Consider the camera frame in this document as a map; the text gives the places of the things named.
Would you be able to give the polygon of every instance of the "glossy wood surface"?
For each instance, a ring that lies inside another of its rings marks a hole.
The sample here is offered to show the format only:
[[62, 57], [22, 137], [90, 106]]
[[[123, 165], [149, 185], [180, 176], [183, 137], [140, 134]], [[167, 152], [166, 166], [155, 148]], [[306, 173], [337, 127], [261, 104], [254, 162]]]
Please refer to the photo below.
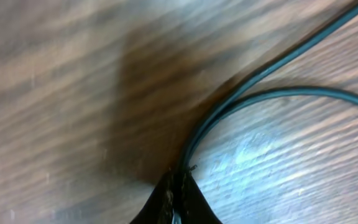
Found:
[[[349, 2], [0, 1], [0, 223], [128, 223], [202, 114]], [[358, 16], [252, 91], [290, 85], [358, 93]], [[348, 103], [251, 106], [191, 163], [224, 223], [358, 223]]]

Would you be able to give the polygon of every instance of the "curved wire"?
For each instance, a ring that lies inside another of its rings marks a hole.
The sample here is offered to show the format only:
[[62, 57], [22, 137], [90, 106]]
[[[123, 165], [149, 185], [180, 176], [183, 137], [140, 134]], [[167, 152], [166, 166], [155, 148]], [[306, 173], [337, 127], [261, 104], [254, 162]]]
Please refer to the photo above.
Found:
[[[201, 140], [224, 118], [227, 118], [231, 114], [244, 109], [247, 106], [260, 103], [265, 100], [271, 100], [274, 98], [284, 97], [284, 96], [327, 96], [330, 98], [335, 98], [339, 100], [344, 100], [346, 102], [352, 103], [358, 106], [358, 94], [352, 93], [346, 90], [340, 90], [330, 87], [320, 87], [320, 86], [293, 86], [293, 87], [284, 87], [284, 88], [274, 88], [266, 91], [260, 91], [249, 96], [246, 96], [240, 100], [235, 101], [230, 104], [224, 111], [218, 114], [214, 121], [209, 123], [208, 126], [203, 130], [201, 135], [195, 139], [195, 147], [200, 144]], [[190, 158], [194, 154], [195, 150], [190, 152]]]
[[249, 76], [250, 78], [241, 82], [235, 90], [230, 93], [222, 102], [216, 104], [212, 107], [206, 116], [199, 122], [198, 125], [192, 130], [189, 138], [186, 140], [185, 145], [180, 154], [180, 158], [177, 164], [177, 171], [187, 169], [188, 162], [192, 153], [195, 150], [195, 147], [198, 145], [200, 136], [203, 135], [205, 129], [209, 126], [210, 123], [213, 123], [217, 115], [225, 110], [234, 100], [236, 100], [240, 95], [247, 91], [250, 87], [254, 86], [256, 83], [261, 81], [263, 78], [267, 77], [274, 71], [288, 64], [295, 58], [299, 57], [301, 54], [305, 53], [307, 50], [321, 42], [327, 36], [332, 34], [335, 30], [343, 26], [345, 23], [349, 22], [356, 15], [358, 15], [358, 1], [353, 3], [348, 10], [338, 15], [330, 22], [328, 22], [324, 27], [320, 28], [317, 32], [310, 35], [305, 40], [294, 45], [290, 49], [286, 50], [284, 53], [280, 54], [278, 57], [274, 58], [272, 61], [266, 63], [264, 66], [258, 68], [252, 72]]

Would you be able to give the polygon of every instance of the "wood grain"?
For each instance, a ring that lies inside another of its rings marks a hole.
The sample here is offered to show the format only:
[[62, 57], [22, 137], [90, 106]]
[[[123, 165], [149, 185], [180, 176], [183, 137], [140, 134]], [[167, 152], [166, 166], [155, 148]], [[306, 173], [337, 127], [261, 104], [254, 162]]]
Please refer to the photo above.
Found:
[[[127, 223], [191, 127], [351, 0], [0, 1], [0, 223]], [[358, 93], [358, 16], [250, 92]], [[232, 115], [194, 175], [224, 223], [358, 223], [358, 108]]]

